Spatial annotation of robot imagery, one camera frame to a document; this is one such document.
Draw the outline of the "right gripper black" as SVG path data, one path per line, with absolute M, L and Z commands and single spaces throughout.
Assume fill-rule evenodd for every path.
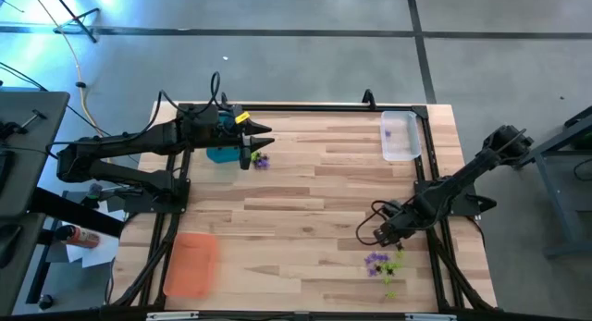
M 413 235 L 412 217 L 407 214 L 396 215 L 389 218 L 373 231 L 377 244 L 381 247 L 394 245 L 399 247 L 401 240 Z

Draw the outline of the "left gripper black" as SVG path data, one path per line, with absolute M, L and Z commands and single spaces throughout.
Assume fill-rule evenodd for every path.
M 229 112 L 234 117 L 234 126 L 231 129 L 230 134 L 222 131 L 218 126 L 218 136 L 225 141 L 223 145 L 217 147 L 238 147 L 240 150 L 239 164 L 243 170 L 248 170 L 251 164 L 251 153 L 252 151 L 258 151 L 259 149 L 273 143 L 274 138 L 256 138 L 251 135 L 263 134 L 271 132 L 272 129 L 268 126 L 253 122 L 251 119 L 236 124 L 235 117 L 245 112 L 241 105 L 232 106 Z

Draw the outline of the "teal plastic bin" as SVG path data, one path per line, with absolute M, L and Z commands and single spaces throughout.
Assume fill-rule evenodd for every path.
M 234 117 L 229 112 L 220 112 L 218 115 L 218 127 L 227 134 L 230 134 L 233 126 Z M 214 163 L 223 164 L 238 161 L 240 150 L 238 147 L 207 148 L 206 155 Z

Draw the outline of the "clear plastic bin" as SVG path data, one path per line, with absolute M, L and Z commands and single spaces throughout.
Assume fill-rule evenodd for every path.
M 392 139 L 385 138 L 385 130 Z M 384 111 L 380 119 L 382 155 L 386 161 L 413 161 L 421 154 L 417 115 L 411 111 Z

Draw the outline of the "orange plastic bin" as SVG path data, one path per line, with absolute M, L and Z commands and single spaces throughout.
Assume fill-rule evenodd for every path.
M 217 257 L 215 235 L 179 233 L 173 244 L 163 293 L 174 298 L 206 297 L 215 281 Z

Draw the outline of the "black handheld tool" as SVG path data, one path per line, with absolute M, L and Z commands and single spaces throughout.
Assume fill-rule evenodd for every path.
M 93 183 L 80 203 L 91 209 L 98 209 L 101 202 L 107 201 L 110 198 L 119 197 L 125 199 L 129 196 L 140 196 L 141 194 L 142 191 L 140 189 L 130 186 L 104 188 L 99 184 Z

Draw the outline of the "white paper sheets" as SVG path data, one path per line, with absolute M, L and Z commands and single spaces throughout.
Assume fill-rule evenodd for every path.
M 98 212 L 113 217 L 121 223 L 124 222 L 125 213 L 122 209 L 113 212 L 108 210 L 107 201 L 101 201 Z M 82 268 L 110 263 L 117 255 L 119 238 L 103 233 L 98 233 L 98 235 L 101 238 L 99 244 L 91 249 L 66 244 L 68 261 L 70 263 L 80 261 Z

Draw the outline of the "black tripod stand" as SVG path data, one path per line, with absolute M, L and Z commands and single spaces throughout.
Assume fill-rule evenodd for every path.
M 67 11 L 67 13 L 69 14 L 69 19 L 68 19 L 68 21 L 66 21 L 62 24 L 55 25 L 55 27 L 52 29 L 52 32 L 55 34 L 58 34 L 58 33 L 60 33 L 60 31 L 65 31 L 66 27 L 74 26 L 78 30 L 71 31 L 70 34 L 85 34 L 90 39 L 90 41 L 92 43 L 97 43 L 98 40 L 96 39 L 96 37 L 93 34 L 93 29 L 91 29 L 89 26 L 86 26 L 84 24 L 84 20 L 86 18 L 88 18 L 89 16 L 98 16 L 100 13 L 100 9 L 98 7 L 95 7 L 95 8 L 89 9 L 88 11 L 86 11 L 84 13 L 76 15 L 64 0 L 57 0 L 57 1 Z

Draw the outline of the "black diagonal support bar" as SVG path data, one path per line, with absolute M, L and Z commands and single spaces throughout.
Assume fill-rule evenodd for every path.
M 124 222 L 119 219 L 39 187 L 32 193 L 27 209 L 115 238 L 120 237 L 124 228 Z

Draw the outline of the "orange spray can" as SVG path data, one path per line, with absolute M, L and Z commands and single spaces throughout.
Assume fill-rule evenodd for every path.
M 101 237 L 86 228 L 64 225 L 55 231 L 55 237 L 67 245 L 92 249 L 99 245 Z

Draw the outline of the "grey side table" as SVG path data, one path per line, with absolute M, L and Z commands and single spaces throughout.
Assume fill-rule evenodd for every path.
M 48 157 L 45 145 L 55 139 L 69 98 L 67 92 L 0 92 L 1 122 L 21 125 L 33 116 L 33 109 L 47 116 L 47 119 L 32 122 L 26 134 L 13 134 L 0 142 L 0 149 L 14 153 L 13 166 L 0 190 L 0 228 L 20 227 L 14 255 L 0 268 L 0 316 L 12 314 L 43 228 L 45 215 L 31 214 L 27 206 Z

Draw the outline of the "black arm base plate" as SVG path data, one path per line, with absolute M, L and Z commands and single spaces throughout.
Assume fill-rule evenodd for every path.
M 191 181 L 172 179 L 165 187 L 140 188 L 139 192 L 124 197 L 124 210 L 128 213 L 182 214 L 187 210 Z
M 438 186 L 444 179 L 417 180 L 413 185 L 415 192 L 420 192 L 428 187 Z M 474 185 L 464 187 L 452 200 L 450 214 L 452 216 L 480 216 L 488 205 L 488 198 L 480 196 L 475 191 Z

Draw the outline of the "grey blue workbench frame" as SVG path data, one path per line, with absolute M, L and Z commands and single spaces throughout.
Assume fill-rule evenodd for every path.
M 592 253 L 592 105 L 564 122 L 562 130 L 537 145 L 514 168 L 536 166 L 549 195 L 563 242 L 544 250 L 547 258 Z

